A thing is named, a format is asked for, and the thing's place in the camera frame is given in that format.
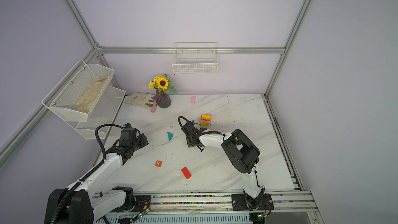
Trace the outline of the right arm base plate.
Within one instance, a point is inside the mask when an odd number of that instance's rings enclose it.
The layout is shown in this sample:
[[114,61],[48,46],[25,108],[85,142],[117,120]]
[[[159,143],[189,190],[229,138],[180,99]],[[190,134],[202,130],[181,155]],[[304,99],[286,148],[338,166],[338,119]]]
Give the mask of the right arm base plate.
[[256,198],[247,194],[233,194],[232,207],[234,211],[273,211],[274,204],[270,194],[260,193]]

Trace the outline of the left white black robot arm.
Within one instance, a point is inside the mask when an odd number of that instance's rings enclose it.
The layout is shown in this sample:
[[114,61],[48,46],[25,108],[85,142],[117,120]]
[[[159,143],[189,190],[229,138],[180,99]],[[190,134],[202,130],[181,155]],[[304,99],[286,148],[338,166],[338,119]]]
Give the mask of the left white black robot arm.
[[147,146],[147,137],[140,130],[127,123],[121,126],[120,138],[109,149],[105,149],[99,136],[98,126],[95,138],[101,148],[102,159],[82,178],[64,189],[55,189],[48,198],[46,224],[94,224],[114,209],[123,212],[139,211],[130,222],[134,223],[149,212],[150,198],[139,201],[133,188],[116,186],[102,194],[99,188],[120,167],[132,158],[134,152]]

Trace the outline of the orange ridged wood block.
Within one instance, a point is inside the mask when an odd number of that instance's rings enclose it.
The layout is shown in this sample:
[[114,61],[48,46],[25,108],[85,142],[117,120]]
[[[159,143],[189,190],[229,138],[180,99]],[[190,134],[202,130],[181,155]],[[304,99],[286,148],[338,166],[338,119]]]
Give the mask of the orange ridged wood block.
[[210,115],[202,115],[201,120],[203,121],[211,121],[211,116]]

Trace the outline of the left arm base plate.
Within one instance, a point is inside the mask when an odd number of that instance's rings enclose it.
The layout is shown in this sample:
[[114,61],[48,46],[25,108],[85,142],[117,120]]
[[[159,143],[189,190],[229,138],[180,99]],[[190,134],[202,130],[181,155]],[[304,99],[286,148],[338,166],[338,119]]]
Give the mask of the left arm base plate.
[[144,207],[149,208],[151,203],[152,196],[150,195],[135,195],[134,202],[128,203],[127,205],[123,205],[119,208],[120,212],[135,212],[139,213],[144,210]]

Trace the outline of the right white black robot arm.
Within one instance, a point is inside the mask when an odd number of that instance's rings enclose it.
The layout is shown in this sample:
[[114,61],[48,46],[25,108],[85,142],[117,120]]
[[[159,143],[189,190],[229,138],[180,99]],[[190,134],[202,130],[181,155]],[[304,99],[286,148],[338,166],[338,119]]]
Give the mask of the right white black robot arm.
[[186,135],[189,148],[197,147],[201,151],[207,146],[221,148],[232,166],[242,173],[244,190],[241,194],[231,196],[233,209],[255,211],[265,209],[267,196],[265,189],[259,185],[256,165],[259,162],[260,150],[244,134],[236,129],[230,133],[211,131],[207,128],[197,128],[194,121],[181,124],[181,130]]

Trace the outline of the pink wood block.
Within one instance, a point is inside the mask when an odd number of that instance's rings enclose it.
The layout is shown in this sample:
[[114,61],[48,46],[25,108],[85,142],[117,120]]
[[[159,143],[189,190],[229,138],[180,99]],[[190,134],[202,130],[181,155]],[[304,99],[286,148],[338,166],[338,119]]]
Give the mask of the pink wood block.
[[190,102],[191,102],[191,104],[194,104],[194,103],[196,102],[196,97],[195,97],[195,96],[192,96]]

